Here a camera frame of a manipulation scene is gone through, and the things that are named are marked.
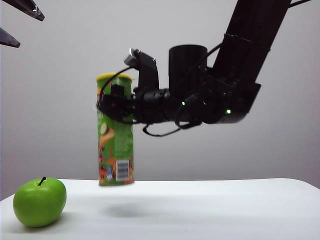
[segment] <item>pringles can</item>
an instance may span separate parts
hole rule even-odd
[[[115,73],[105,73],[97,76],[97,99],[101,88]],[[105,88],[104,94],[111,92],[112,85],[124,87],[124,95],[131,97],[131,76],[121,73]],[[133,117],[123,118],[132,122]],[[134,179],[134,139],[132,124],[121,123],[97,110],[98,126],[98,176],[100,186],[125,185]]]

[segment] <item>black cable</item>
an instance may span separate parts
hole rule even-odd
[[[113,79],[115,79],[119,74],[121,74],[121,73],[123,73],[123,72],[125,72],[125,71],[127,71],[127,70],[129,70],[129,69],[133,69],[133,67],[132,67],[132,66],[129,66],[129,67],[126,67],[126,68],[118,71],[116,74],[114,74],[112,77],[110,77],[110,78],[108,79],[108,81],[106,81],[105,84],[102,86],[102,88],[101,88],[101,90],[100,90],[100,94],[99,94],[99,101],[98,101],[97,104],[96,104],[96,106],[97,106],[97,108],[98,108],[99,110],[100,110],[100,102],[103,100],[104,95],[105,95],[104,90],[105,90],[106,86],[107,86]],[[116,120],[116,121],[119,122],[119,123],[122,123],[122,124],[139,124],[139,123],[140,123],[140,122],[138,122],[138,121],[123,121],[123,120]]]
[[[102,86],[102,88],[101,88],[101,90],[100,90],[99,101],[98,101],[98,103],[97,103],[98,106],[100,106],[100,102],[101,102],[101,101],[103,100],[103,98],[104,98],[104,95],[105,95],[104,90],[105,90],[106,86],[107,86],[113,79],[115,79],[119,74],[122,74],[123,72],[125,72],[125,71],[127,71],[127,70],[129,70],[129,69],[133,69],[133,67],[132,67],[132,66],[129,66],[129,67],[126,67],[126,68],[118,71],[116,74],[114,74],[112,77],[110,77],[110,78],[108,79],[108,81],[105,82],[105,84]]]
[[[196,63],[189,68],[189,70],[186,72],[186,74],[182,77],[181,80],[185,79],[193,71],[194,68],[197,68],[199,64],[201,64],[211,54],[213,54],[216,50],[218,50],[221,47],[221,45],[222,45],[222,42],[217,46],[215,46],[214,48],[212,48],[210,51],[208,51],[208,53],[203,55],[198,61],[196,61]]]
[[[148,130],[147,130],[147,128],[148,128],[150,125],[152,125],[152,123],[145,125],[144,128],[142,129],[142,131],[143,131],[145,134],[150,135],[150,136],[153,136],[153,137],[164,137],[164,136],[168,136],[168,135],[170,135],[170,134],[174,134],[174,133],[180,131],[180,128],[177,128],[176,130],[173,130],[173,131],[170,131],[170,132],[167,132],[167,133],[164,133],[164,134],[153,134],[153,133],[148,132]]]
[[[300,4],[304,4],[304,3],[309,2],[309,1],[311,1],[311,0],[300,0],[300,1],[296,1],[296,2],[294,2],[294,3],[291,3],[291,4],[288,6],[288,9],[289,9],[289,8],[292,8],[292,7],[294,7],[294,6],[300,5]]]

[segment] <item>white backdrop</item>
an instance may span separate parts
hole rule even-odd
[[[237,1],[36,2],[43,22],[1,4],[1,27],[21,42],[1,49],[2,198],[42,176],[97,179],[96,76],[122,69],[128,49],[139,48],[157,59],[167,88],[168,50],[220,43]],[[288,10],[243,121],[165,138],[134,126],[136,179],[284,177],[320,187],[319,9],[313,0]]]

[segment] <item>robotic arm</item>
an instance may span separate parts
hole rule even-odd
[[[238,0],[222,43],[211,51],[200,45],[169,50],[169,88],[159,89],[156,60],[131,48],[125,70],[139,71],[138,87],[131,99],[124,97],[119,85],[111,86],[110,95],[104,95],[103,87],[98,109],[119,122],[146,124],[143,131],[156,137],[201,123],[240,121],[261,87],[256,78],[288,8],[307,1]],[[207,66],[207,57],[217,49],[213,67]],[[130,114],[135,122],[124,122]],[[167,121],[173,121],[177,130],[164,135],[147,131],[149,125]]]

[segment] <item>table surface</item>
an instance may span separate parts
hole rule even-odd
[[[13,195],[2,200],[1,239],[320,239],[320,189],[299,180],[61,181],[67,202],[46,227],[23,226]]]

